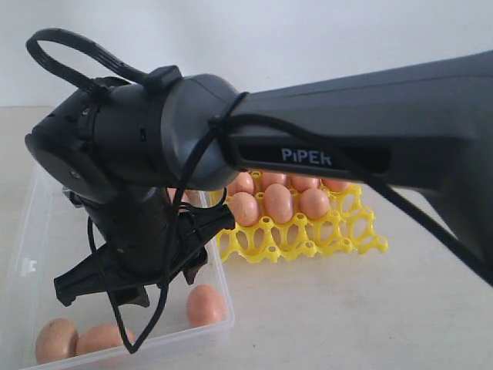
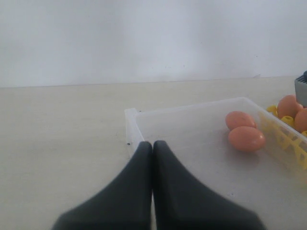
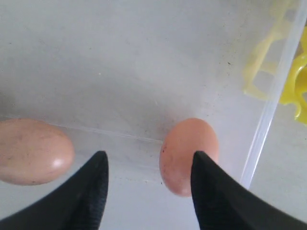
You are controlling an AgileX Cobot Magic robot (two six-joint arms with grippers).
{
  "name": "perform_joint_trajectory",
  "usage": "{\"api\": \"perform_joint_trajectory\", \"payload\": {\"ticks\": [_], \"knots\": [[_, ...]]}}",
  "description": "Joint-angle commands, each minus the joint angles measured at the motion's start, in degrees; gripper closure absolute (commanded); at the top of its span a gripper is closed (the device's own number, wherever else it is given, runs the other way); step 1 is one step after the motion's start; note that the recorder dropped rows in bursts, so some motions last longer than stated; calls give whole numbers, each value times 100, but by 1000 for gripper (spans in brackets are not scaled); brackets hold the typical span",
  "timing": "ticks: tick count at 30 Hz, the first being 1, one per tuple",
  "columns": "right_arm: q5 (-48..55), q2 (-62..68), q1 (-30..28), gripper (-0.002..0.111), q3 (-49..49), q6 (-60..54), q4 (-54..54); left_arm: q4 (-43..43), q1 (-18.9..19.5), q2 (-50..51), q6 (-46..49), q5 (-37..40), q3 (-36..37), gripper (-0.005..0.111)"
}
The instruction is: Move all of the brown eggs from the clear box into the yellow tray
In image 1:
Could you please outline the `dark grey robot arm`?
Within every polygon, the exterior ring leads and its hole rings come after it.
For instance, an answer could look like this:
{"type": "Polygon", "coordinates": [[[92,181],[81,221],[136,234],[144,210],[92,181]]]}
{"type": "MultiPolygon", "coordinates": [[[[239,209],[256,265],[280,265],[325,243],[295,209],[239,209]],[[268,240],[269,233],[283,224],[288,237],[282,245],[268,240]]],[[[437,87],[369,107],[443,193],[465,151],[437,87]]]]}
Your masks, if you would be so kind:
{"type": "Polygon", "coordinates": [[[256,93],[105,52],[113,76],[99,79],[32,57],[76,90],[25,144],[105,239],[55,279],[63,305],[108,291],[146,307],[148,285],[192,282],[233,216],[180,211],[159,190],[218,190],[245,170],[364,182],[492,280],[491,52],[256,93]]]}

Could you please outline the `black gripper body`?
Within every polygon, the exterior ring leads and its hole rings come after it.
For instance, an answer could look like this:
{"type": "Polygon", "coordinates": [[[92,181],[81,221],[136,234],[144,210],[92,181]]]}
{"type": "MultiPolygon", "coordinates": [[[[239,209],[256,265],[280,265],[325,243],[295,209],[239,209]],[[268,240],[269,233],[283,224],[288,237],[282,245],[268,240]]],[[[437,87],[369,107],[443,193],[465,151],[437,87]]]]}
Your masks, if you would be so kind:
{"type": "Polygon", "coordinates": [[[91,241],[93,231],[98,230],[105,241],[102,246],[108,246],[116,259],[116,289],[108,286],[103,269],[99,268],[106,286],[104,292],[112,291],[116,306],[134,304],[144,308],[150,305],[146,286],[164,289],[178,274],[184,274],[186,283],[192,284],[208,261],[206,245],[180,246],[180,214],[228,208],[224,203],[207,208],[181,203],[175,214],[165,190],[156,187],[129,188],[105,204],[77,193],[71,194],[71,201],[88,214],[88,239],[91,241]]]}

